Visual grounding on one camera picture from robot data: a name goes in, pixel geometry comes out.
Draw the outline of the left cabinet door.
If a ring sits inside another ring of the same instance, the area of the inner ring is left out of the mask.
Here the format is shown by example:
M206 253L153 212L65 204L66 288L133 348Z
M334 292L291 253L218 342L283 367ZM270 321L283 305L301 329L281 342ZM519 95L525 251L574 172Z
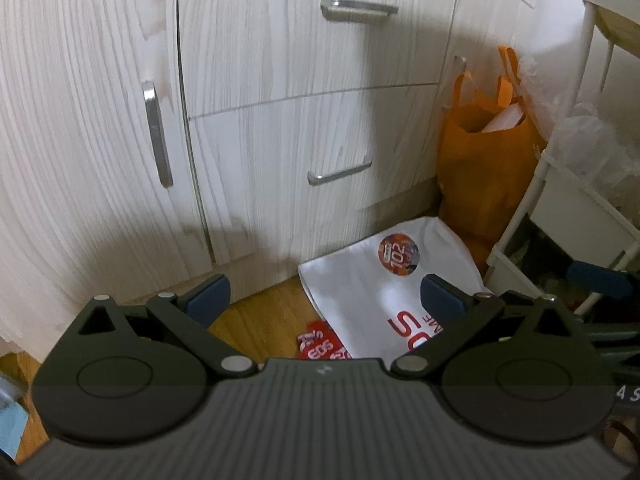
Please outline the left cabinet door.
M179 89L177 0L1 0L1 337L43 359L97 294L212 268ZM158 178L155 84L174 185Z

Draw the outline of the right cabinet door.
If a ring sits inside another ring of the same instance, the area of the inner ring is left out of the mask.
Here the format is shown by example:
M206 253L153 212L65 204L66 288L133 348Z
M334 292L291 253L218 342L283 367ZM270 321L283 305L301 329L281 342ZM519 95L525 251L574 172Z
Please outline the right cabinet door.
M498 47L522 50L533 17L524 0L456 0L442 73L455 54L464 56L475 87L492 96L502 74Z

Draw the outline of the light blue item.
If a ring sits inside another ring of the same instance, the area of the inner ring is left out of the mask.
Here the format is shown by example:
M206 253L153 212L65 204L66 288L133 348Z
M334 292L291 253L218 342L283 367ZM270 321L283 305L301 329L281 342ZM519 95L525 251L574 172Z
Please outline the light blue item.
M26 389L16 380L2 373L0 378L0 444L1 451L12 460L18 448L28 421L28 411L21 400Z

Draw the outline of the white printed shopping bag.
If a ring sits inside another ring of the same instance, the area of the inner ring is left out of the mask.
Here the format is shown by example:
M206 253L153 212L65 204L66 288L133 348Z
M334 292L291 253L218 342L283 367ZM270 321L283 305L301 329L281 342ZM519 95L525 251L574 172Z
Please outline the white printed shopping bag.
M428 274L469 295L485 289L468 248L436 217L401 222L298 267L314 310L350 356L387 365L442 331L420 298Z

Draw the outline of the cabinet door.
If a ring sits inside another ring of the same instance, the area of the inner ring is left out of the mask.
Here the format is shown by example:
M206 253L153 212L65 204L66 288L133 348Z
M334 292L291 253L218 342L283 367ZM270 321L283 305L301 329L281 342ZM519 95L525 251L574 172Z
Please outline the cabinet door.
M498 47L522 50L533 17L524 0L456 0L442 73L455 54L464 56L475 87L492 96L502 74Z
M43 359L97 294L212 268L179 89L177 0L1 0L1 337ZM158 178L155 84L174 185Z

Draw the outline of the white trolley rack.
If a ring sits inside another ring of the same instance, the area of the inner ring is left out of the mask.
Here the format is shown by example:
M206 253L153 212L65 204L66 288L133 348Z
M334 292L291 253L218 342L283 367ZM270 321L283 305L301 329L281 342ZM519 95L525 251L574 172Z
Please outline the white trolley rack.
M639 0L584 0L584 5L577 65L561 102L560 119L567 118L576 103L595 29L608 40L608 58L615 47L639 54L639 34L631 30L639 24ZM507 290L533 297L542 294L506 256L506 248L525 219L573 260L621 278L628 278L626 269L639 253L639 230L592 186L562 167L546 148L521 203L487 259L485 285L496 294Z

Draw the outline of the red printed packet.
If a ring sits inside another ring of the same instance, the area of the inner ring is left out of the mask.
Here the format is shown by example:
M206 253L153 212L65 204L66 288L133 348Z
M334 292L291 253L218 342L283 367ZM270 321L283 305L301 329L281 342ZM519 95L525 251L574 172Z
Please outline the red printed packet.
M298 358L303 360L349 360L350 354L329 323L317 320L297 336Z

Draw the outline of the wooden drawer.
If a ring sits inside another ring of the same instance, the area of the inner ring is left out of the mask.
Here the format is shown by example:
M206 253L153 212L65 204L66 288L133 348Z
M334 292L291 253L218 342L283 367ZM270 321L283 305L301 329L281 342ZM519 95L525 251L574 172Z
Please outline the wooden drawer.
M434 84L330 92L190 122L195 168L219 263L395 197L429 179ZM309 170L360 174L311 186Z
M363 1L399 12L334 22L320 0L178 0L189 115L439 81L454 0Z

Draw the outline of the orange fabric tote bag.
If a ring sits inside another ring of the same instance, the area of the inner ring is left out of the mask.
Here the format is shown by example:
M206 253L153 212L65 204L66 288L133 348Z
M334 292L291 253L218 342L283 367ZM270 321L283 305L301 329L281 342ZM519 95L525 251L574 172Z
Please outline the orange fabric tote bag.
M469 72L454 81L436 158L438 216L461 238L481 274L547 145L521 90L516 52L507 46L498 52L503 74L494 96L477 89Z

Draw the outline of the translucent plastic bag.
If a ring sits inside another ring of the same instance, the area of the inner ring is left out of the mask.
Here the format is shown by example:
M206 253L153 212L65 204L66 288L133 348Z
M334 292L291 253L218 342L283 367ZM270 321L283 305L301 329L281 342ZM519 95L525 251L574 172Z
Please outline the translucent plastic bag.
M541 136L549 142L552 158L638 224L639 152L590 103L577 103L572 114L562 119L564 96L544 82L532 56L520 58L518 72L525 103Z

